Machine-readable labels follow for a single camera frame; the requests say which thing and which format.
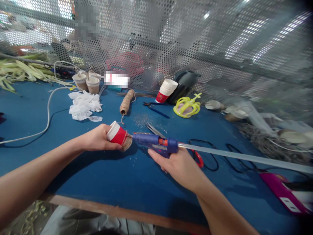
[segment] white cable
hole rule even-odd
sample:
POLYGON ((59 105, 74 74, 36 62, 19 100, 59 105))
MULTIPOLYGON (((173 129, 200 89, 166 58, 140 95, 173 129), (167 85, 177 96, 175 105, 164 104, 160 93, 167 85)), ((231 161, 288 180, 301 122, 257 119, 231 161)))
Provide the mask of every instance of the white cable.
POLYGON ((54 63, 54 66, 53 66, 53 68, 54 68, 54 77, 55 77, 55 79, 57 79, 57 78, 56 78, 56 71, 55 71, 55 64, 56 64, 56 63, 58 63, 58 62, 61 62, 61 63, 67 63, 67 64, 70 64, 70 65, 72 65, 72 66, 76 67, 76 68, 77 68, 77 69, 79 69, 79 70, 82 70, 82 69, 80 69, 79 67, 77 67, 76 65, 74 65, 74 64, 72 64, 72 63, 70 63, 70 62, 58 60, 58 61, 56 61, 56 62, 54 63))
MULTIPOLYGON (((60 60, 59 60, 59 61, 56 61, 56 62, 54 63, 54 77, 55 77, 55 79, 57 79, 57 77, 56 77, 56 72, 55 72, 55 64, 58 63, 58 62, 71 64, 72 66, 74 66, 74 67, 78 68, 79 70, 81 70, 79 67, 77 67, 76 65, 74 65, 74 64, 72 64, 72 63, 69 63, 69 62, 66 62, 66 61, 60 61, 60 60)), ((19 141, 19 140, 28 139, 28 138, 31 138, 31 137, 40 135, 40 134, 44 133, 46 130, 48 130, 48 127, 49 127, 49 125, 50 125, 50 109, 49 109, 49 106, 50 106, 51 97, 52 97, 52 95, 53 95, 57 90, 60 90, 60 89, 69 89, 69 88, 70 88, 70 87, 67 87, 67 86, 66 86, 66 87, 59 87, 59 88, 53 90, 53 92, 51 93, 51 95, 50 95, 50 97, 49 97, 49 100, 48 100, 48 105, 47 105, 47 110, 48 110, 47 126, 46 126, 46 128, 45 128, 43 131, 41 131, 41 132, 39 132, 39 133, 37 133, 37 134, 34 134, 34 135, 30 135, 30 136, 23 137, 23 138, 18 138, 18 139, 14 139, 14 140, 2 141, 2 142, 0 142, 0 144, 6 144, 6 143, 14 142, 14 141, 19 141)))
POLYGON ((268 139, 269 141, 271 141, 273 144, 277 145, 278 147, 281 147, 283 149, 289 150, 289 151, 293 151, 293 152, 313 152, 313 150, 293 150, 293 149, 288 149, 285 147, 280 146, 279 144, 275 143, 274 141, 268 139))
POLYGON ((23 139, 31 138, 31 137, 40 135, 40 134, 44 133, 46 130, 48 130, 48 127, 49 127, 49 125, 50 125, 50 109, 49 109, 49 106, 50 106, 51 97, 52 97, 52 95, 55 93, 55 91, 60 90, 60 89, 69 89, 69 88, 70 88, 70 87, 59 87, 59 88, 53 90, 53 92, 51 93, 51 95, 50 95, 50 97, 49 97, 49 100, 48 100, 48 105, 47 105, 47 110, 48 110, 47 126, 46 126, 46 128, 45 128, 43 131, 41 131, 41 132, 39 132, 39 133, 37 133, 37 134, 34 134, 34 135, 30 135, 30 136, 23 137, 23 138, 18 138, 18 139, 14 139, 14 140, 2 141, 2 142, 0 142, 0 144, 6 144, 6 143, 11 143, 11 142, 14 142, 14 141, 18 141, 18 140, 23 140, 23 139))

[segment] blue tabletop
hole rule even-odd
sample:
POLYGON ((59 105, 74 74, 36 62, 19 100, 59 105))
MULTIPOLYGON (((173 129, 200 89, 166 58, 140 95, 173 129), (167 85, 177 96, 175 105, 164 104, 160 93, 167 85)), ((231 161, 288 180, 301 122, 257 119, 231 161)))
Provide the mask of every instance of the blue tabletop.
MULTIPOLYGON (((23 98, 1 89, 0 112, 5 113, 7 120, 0 124, 0 136, 10 140, 42 131, 47 124, 50 90, 57 87, 31 82, 17 83, 15 88, 23 98)), ((72 104, 69 93, 69 90, 62 89, 53 95, 51 124, 46 133, 0 146, 0 175, 100 124, 88 119, 73 120, 68 113, 72 104)), ((123 97, 118 97, 114 91, 105 90, 100 98, 103 111, 94 115, 102 116, 102 123, 108 125, 115 120, 120 121, 122 100, 123 97)), ((222 150, 228 150, 225 144, 229 143, 245 154, 262 156, 220 113, 202 107, 197 115, 184 119, 173 112, 173 106, 156 106, 156 109, 170 116, 167 119, 143 106, 143 101, 152 102, 154 99, 139 97, 132 103, 123 127, 129 133, 149 132, 145 127, 148 122, 165 136, 181 142, 201 139, 212 142, 222 150)), ((209 154, 201 153, 201 156, 207 165, 214 168, 215 162, 209 154)), ((212 172, 204 169, 204 173, 254 228, 261 234, 295 234, 299 226, 297 217, 284 208, 257 173, 236 173, 221 156, 216 156, 216 159, 219 170, 212 172)), ((229 160, 240 169, 236 159, 229 160)), ((302 177, 285 170, 276 170, 275 173, 282 174, 290 181, 302 177)), ((207 225, 196 196, 165 174, 148 155, 147 149, 136 144, 124 153, 85 152, 71 162, 46 191, 207 225)))

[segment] blue glue gun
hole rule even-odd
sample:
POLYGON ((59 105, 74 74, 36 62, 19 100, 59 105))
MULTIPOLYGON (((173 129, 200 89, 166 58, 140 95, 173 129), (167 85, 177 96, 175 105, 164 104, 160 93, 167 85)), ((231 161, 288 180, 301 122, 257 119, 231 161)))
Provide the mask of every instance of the blue glue gun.
POLYGON ((153 134, 133 134, 132 138, 139 145, 153 149, 163 157, 169 158, 171 153, 178 152, 178 141, 173 138, 163 139, 153 134))

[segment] perforated metal mesh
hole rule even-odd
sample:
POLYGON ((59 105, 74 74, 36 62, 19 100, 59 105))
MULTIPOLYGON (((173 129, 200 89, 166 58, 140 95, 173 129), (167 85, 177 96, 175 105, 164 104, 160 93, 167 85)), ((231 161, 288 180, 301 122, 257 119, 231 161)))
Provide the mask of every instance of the perforated metal mesh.
POLYGON ((283 118, 312 116, 312 13, 299 1, 12 0, 0 10, 3 52, 30 44, 51 62, 69 55, 98 73, 123 68, 132 87, 155 92, 189 69, 201 74, 193 92, 202 102, 244 96, 283 118), (74 37, 81 5, 97 6, 98 40, 74 37))

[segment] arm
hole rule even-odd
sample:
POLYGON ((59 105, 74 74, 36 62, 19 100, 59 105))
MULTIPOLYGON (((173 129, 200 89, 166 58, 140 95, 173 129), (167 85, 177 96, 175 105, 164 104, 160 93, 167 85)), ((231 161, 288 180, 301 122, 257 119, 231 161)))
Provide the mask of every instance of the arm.
POLYGON ((258 234, 200 170, 186 149, 180 148, 169 159, 151 149, 148 153, 162 170, 197 195, 212 234, 258 234))
POLYGON ((84 151, 116 150, 107 141, 110 126, 101 124, 0 177, 0 231, 35 201, 51 181, 84 151))

